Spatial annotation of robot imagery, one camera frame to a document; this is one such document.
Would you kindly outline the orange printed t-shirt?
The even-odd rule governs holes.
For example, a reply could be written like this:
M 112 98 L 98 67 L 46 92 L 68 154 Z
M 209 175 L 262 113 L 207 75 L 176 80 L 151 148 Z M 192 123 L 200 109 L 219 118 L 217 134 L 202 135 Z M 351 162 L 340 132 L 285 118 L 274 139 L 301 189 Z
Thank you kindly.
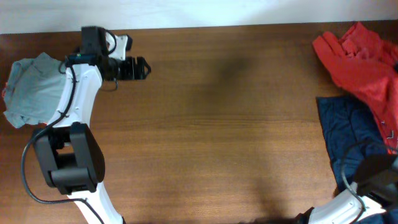
M 382 140 L 397 148 L 397 70 L 382 62 L 348 57 L 331 32 L 313 42 L 313 48 L 336 86 L 351 93 L 371 110 Z

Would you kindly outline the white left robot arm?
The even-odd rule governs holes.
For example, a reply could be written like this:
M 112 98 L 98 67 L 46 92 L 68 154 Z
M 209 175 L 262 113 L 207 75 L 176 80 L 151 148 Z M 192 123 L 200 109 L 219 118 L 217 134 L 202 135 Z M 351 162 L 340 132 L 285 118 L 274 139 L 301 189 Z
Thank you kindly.
M 39 199 L 28 187 L 26 192 L 42 204 L 75 203 L 88 223 L 124 223 L 104 186 L 104 155 L 90 130 L 90 119 L 103 82 L 144 80 L 151 67 L 144 57 L 126 53 L 132 38 L 116 35 L 98 26 L 81 29 L 81 46 L 68 55 L 65 85 L 53 116 L 37 129 L 26 145 L 34 148 L 40 170 L 49 187 L 65 195 L 62 200 Z

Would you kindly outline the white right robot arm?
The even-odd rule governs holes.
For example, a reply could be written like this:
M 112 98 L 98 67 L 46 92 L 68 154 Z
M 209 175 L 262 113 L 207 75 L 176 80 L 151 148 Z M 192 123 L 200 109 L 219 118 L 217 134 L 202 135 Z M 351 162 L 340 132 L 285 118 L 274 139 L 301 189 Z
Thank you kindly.
M 298 214 L 294 223 L 356 223 L 397 208 L 396 154 L 373 154 L 362 160 L 352 183 L 345 174 L 346 158 L 340 168 L 345 190 L 331 202 Z

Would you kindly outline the folded grey t-shirt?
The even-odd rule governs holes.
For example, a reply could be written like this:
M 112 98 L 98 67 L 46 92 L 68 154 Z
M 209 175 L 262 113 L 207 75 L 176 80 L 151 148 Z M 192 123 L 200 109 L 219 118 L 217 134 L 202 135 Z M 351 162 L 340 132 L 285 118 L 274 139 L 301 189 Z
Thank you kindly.
M 58 71 L 61 61 L 46 53 L 12 64 L 3 89 L 4 115 L 15 128 L 47 123 L 60 101 L 65 75 Z

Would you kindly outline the navy blue garment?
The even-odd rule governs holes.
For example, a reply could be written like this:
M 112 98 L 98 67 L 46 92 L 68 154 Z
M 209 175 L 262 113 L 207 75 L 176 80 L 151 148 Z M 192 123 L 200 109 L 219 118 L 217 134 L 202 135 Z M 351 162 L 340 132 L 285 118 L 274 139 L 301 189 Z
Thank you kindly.
M 317 97 L 317 108 L 330 158 L 331 168 L 337 184 L 337 192 L 345 190 L 340 163 L 344 151 L 360 141 L 382 142 L 378 126 L 371 110 L 353 96 Z M 361 161 L 373 154 L 387 154 L 384 147 L 361 144 L 352 149 L 345 160 L 345 174 L 351 183 Z M 357 223 L 397 224 L 397 209 L 388 213 L 373 215 Z

